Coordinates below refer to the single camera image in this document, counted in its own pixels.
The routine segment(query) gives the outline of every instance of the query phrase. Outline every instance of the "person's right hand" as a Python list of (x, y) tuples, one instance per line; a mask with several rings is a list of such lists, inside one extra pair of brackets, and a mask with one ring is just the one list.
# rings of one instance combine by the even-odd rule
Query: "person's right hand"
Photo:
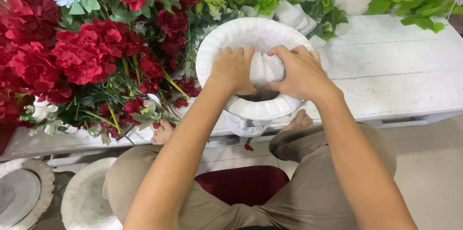
[(291, 51), (279, 45), (271, 48), (267, 55), (277, 55), (286, 69), (285, 79), (268, 83), (267, 89), (279, 91), (293, 98), (310, 100), (315, 105), (332, 97), (343, 97), (342, 91), (322, 69), (318, 52), (309, 52), (304, 45), (299, 45)]

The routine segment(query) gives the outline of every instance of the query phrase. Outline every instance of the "dark red chair seat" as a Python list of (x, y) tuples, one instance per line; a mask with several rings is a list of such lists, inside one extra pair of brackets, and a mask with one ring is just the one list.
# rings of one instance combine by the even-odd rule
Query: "dark red chair seat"
[(289, 178), (273, 166), (252, 166), (207, 172), (194, 178), (204, 190), (232, 205), (261, 205), (273, 197)]

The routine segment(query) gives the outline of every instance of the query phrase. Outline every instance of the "flower bouquet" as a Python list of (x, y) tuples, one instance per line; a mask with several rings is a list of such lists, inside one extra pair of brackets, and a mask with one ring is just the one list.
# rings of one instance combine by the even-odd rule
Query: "flower bouquet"
[(84, 129), (106, 144), (133, 125), (175, 126), (174, 109), (201, 90), (202, 39), (278, 1), (1, 0), (0, 120), (31, 134)]

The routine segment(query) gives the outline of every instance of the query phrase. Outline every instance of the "white table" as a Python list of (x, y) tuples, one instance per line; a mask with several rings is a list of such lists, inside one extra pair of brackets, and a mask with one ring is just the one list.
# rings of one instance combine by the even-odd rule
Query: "white table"
[[(445, 19), (439, 19), (446, 26), (438, 34), (415, 25), (403, 26), (397, 16), (348, 19), (349, 24), (338, 26), (339, 37), (325, 49), (332, 62), (328, 76), (344, 91), (356, 120), (378, 127), (419, 125), (463, 110), (463, 39)], [(312, 103), (304, 109), (316, 123), (320, 122)], [(414, 118), (383, 122), (404, 117)], [(293, 115), (274, 120), (270, 128), (280, 129), (292, 118)], [(128, 136), (136, 144), (145, 144), (153, 131), (152, 127), (133, 129)], [(221, 116), (211, 136), (229, 134)], [(122, 139), (107, 146), (85, 131), (46, 137), (44, 133), (30, 137), (28, 129), (20, 128), (0, 160), (130, 145)]]

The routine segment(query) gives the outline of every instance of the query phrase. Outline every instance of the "person's left hand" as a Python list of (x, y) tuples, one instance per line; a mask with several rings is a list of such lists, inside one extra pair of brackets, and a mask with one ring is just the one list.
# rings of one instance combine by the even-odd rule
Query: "person's left hand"
[(238, 47), (233, 53), (231, 48), (226, 47), (214, 60), (209, 79), (217, 80), (224, 86), (230, 85), (236, 95), (255, 94), (257, 90), (249, 80), (254, 47), (249, 46), (244, 54), (243, 52), (242, 47)]

